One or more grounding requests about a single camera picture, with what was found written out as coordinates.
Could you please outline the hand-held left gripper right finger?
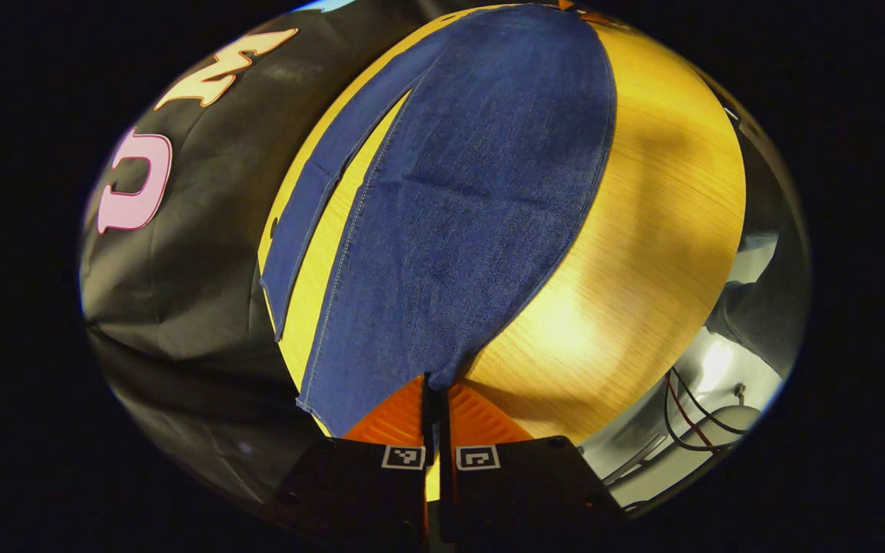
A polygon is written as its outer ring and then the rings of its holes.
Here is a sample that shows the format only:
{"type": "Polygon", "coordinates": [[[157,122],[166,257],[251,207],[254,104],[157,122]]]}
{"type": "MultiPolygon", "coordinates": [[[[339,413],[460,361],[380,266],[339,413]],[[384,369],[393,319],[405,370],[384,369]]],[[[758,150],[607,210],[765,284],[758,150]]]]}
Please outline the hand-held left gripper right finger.
{"type": "Polygon", "coordinates": [[[628,520],[568,437],[531,437],[481,393],[436,394],[445,543],[605,543],[628,520]]]}

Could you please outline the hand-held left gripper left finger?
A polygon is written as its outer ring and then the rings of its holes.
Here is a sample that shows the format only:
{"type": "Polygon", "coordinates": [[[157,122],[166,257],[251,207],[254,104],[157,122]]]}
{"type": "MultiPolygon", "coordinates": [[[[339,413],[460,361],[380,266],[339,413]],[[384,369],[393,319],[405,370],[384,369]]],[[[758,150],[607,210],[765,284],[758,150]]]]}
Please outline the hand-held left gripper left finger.
{"type": "Polygon", "coordinates": [[[273,519],[309,540],[425,540],[433,465],[424,378],[401,386],[340,438],[316,441],[273,498],[273,519]]]}

